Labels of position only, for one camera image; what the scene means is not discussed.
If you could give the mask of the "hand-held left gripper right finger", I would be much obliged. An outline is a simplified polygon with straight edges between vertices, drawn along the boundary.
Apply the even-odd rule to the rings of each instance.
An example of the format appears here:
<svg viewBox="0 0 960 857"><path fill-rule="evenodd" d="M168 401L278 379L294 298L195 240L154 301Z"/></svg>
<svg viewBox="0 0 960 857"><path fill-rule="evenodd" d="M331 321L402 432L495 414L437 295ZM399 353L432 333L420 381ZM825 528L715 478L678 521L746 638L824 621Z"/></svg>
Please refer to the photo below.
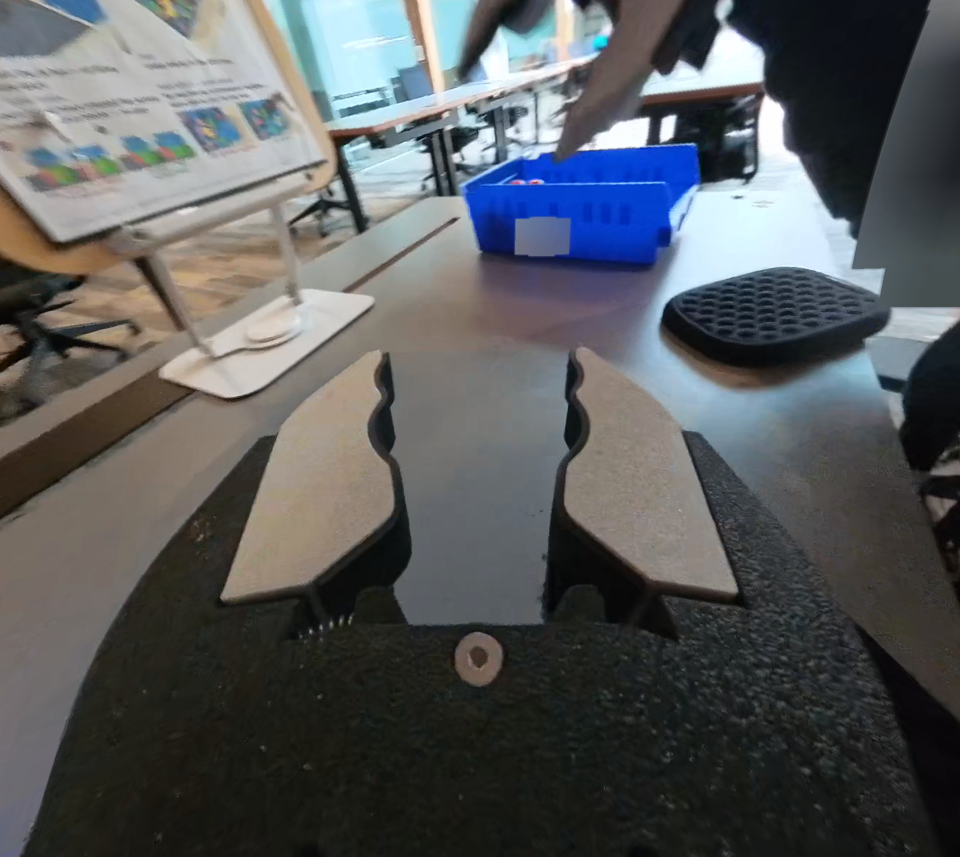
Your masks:
<svg viewBox="0 0 960 857"><path fill-rule="evenodd" d="M739 587L680 423L594 350L568 357L553 521L654 595L733 604Z"/></svg>

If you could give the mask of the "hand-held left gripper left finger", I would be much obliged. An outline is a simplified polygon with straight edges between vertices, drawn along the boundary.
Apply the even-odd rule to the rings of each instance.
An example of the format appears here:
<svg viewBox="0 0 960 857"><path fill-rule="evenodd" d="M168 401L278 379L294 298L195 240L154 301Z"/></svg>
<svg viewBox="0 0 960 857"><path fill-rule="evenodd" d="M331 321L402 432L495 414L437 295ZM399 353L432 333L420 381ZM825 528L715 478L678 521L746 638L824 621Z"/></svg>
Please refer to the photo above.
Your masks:
<svg viewBox="0 0 960 857"><path fill-rule="evenodd" d="M273 441L221 601L353 600L392 585L411 556L388 352L367 352L296 407Z"/></svg>

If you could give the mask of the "blue plastic object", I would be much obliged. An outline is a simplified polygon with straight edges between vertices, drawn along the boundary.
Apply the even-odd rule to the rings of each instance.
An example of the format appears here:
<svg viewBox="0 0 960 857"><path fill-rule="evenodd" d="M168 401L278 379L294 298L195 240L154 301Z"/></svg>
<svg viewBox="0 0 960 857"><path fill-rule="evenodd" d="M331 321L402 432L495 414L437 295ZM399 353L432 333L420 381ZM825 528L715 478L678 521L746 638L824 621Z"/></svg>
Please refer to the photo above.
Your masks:
<svg viewBox="0 0 960 857"><path fill-rule="evenodd" d="M507 187L510 175L541 187ZM691 143L521 157L462 184L479 251L520 259L652 266L700 186Z"/></svg>

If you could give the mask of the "long dark table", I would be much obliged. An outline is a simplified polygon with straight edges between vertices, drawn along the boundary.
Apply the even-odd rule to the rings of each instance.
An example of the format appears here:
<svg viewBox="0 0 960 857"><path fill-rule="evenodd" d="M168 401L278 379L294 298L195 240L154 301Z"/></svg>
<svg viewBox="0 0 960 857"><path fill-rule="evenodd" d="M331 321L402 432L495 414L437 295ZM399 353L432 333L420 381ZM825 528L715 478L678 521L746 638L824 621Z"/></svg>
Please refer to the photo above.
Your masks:
<svg viewBox="0 0 960 857"><path fill-rule="evenodd" d="M655 74L634 118L648 124L647 146L691 144L702 183L751 183L760 168L763 71L735 64L685 75Z"/></svg>
<svg viewBox="0 0 960 857"><path fill-rule="evenodd" d="M352 218L355 231L363 234L369 220L347 160L346 147L357 140L370 146L390 149L408 143L427 142L436 193L439 197L460 194L454 165L451 131L459 126L468 110L490 114L495 136L495 161L507 159L506 107L518 94L537 97L546 86L565 82L594 61L582 56L533 71L513 73L498 81L468 83L438 94L431 94L368 110L327 124L327 132L337 155L337 178L345 195L342 209Z"/></svg>

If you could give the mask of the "black office chair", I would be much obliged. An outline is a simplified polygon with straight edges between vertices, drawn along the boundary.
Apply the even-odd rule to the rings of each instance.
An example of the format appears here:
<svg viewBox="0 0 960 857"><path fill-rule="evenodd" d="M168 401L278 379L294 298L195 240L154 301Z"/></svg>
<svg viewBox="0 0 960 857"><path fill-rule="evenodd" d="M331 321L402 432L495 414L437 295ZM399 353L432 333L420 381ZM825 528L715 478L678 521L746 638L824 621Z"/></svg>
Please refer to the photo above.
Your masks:
<svg viewBox="0 0 960 857"><path fill-rule="evenodd" d="M398 69L396 76L391 79L391 85L398 105L433 97L436 93L426 66L422 63Z"/></svg>
<svg viewBox="0 0 960 857"><path fill-rule="evenodd" d="M21 416L42 407L40 391L43 365L56 356L67 359L74 349L114 354L126 361L132 352L115 344L91 340L89 335L124 327L139 337L142 327L131 318L93 321L64 326L42 322L45 314L66 309L73 299L61 296L86 283L87 275L39 271L13 261L1 261L1 324L10 327L20 339L18 347L6 353L1 371L6 372L25 362L26 369L11 393L14 413Z"/></svg>

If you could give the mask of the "black perforated rubber pad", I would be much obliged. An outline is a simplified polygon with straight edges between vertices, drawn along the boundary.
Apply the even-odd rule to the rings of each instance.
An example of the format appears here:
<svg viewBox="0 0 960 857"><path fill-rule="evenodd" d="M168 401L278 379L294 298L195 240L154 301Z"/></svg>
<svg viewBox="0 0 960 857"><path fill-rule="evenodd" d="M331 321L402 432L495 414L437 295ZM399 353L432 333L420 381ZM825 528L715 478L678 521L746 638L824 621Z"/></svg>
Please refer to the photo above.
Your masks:
<svg viewBox="0 0 960 857"><path fill-rule="evenodd" d="M808 268L779 266L678 293L665 304L661 326L716 364L771 369L856 350L891 315L868 289Z"/></svg>

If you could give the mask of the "instruction poster on stand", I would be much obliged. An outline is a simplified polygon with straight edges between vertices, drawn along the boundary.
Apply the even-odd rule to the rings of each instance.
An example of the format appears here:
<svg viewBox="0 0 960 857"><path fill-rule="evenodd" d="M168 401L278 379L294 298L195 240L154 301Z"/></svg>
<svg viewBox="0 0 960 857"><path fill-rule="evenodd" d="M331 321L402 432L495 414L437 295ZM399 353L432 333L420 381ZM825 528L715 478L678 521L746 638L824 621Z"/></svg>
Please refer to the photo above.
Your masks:
<svg viewBox="0 0 960 857"><path fill-rule="evenodd" d="M70 245L51 242L31 216L1 191L1 257L3 261L43 273L95 275L120 262L152 256L164 248L233 224L295 198L323 190L336 177L338 165L330 132L313 105L306 81L296 66L264 0L243 0L294 111L313 136L318 163L291 174L262 181L244 190L175 209L132 225L121 225Z"/></svg>

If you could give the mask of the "person's printed top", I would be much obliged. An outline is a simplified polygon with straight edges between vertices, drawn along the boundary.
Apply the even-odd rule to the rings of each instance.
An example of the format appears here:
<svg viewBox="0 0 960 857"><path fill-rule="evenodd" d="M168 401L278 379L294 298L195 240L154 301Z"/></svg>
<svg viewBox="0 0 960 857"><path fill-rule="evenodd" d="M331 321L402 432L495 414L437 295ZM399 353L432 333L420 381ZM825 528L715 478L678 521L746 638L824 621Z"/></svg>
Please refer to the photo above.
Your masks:
<svg viewBox="0 0 960 857"><path fill-rule="evenodd" d="M899 440L947 575L959 591L959 324L918 358L902 394Z"/></svg>

